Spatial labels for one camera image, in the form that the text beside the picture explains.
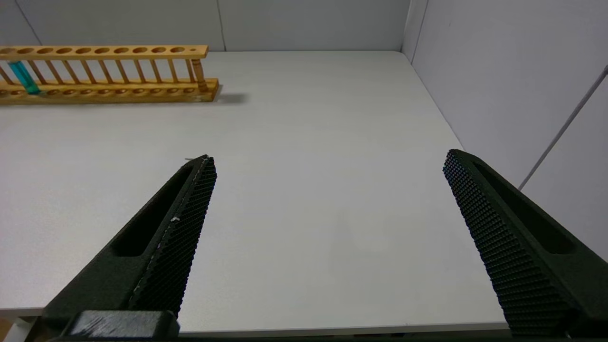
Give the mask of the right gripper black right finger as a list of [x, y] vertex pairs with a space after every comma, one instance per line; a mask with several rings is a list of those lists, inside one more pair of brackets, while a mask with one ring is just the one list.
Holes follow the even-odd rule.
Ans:
[[606, 261], [477, 156], [449, 150], [443, 174], [511, 336], [606, 340]]

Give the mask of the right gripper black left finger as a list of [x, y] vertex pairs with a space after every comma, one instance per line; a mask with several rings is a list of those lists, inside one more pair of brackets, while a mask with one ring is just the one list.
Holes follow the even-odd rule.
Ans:
[[53, 341], [177, 338], [177, 318], [217, 179], [214, 159], [184, 164], [41, 315]]

